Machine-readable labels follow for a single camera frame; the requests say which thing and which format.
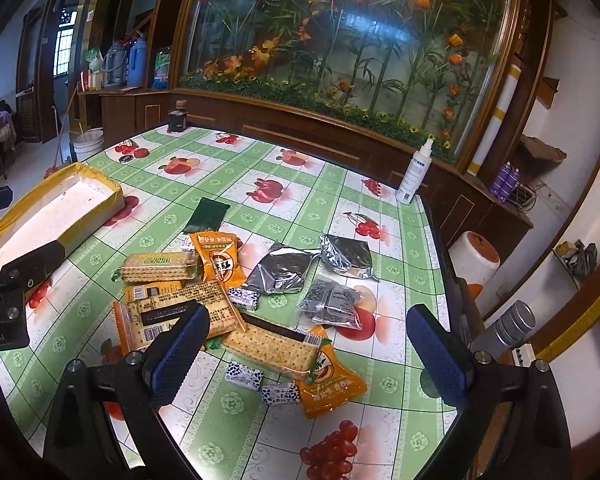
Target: white spray bottle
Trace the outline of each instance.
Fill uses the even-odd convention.
[[[413,154],[409,167],[407,168],[400,187],[395,192],[395,199],[401,204],[409,205],[416,195],[425,173],[431,164],[431,147],[433,139],[427,139],[427,142]]]

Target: glass display case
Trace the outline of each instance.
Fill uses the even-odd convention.
[[[251,96],[453,161],[511,0],[194,0],[180,86]]]

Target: dark green packet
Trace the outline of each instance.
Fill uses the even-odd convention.
[[[218,231],[227,209],[227,204],[202,197],[182,232],[189,235],[201,231]]]

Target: barcode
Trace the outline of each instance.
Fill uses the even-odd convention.
[[[160,332],[164,332],[162,325],[150,326],[149,328],[144,329],[144,340],[145,341],[153,341],[158,337]]]
[[[135,286],[134,287],[134,301],[136,300],[144,300],[146,295],[144,294],[144,286]]]
[[[309,345],[320,346],[322,344],[322,338],[319,335],[307,334],[304,338],[304,342]]]

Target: bottle cap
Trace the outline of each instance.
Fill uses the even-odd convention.
[[[431,156],[431,147],[433,146],[433,139],[427,139],[422,147],[418,150],[422,156]]]

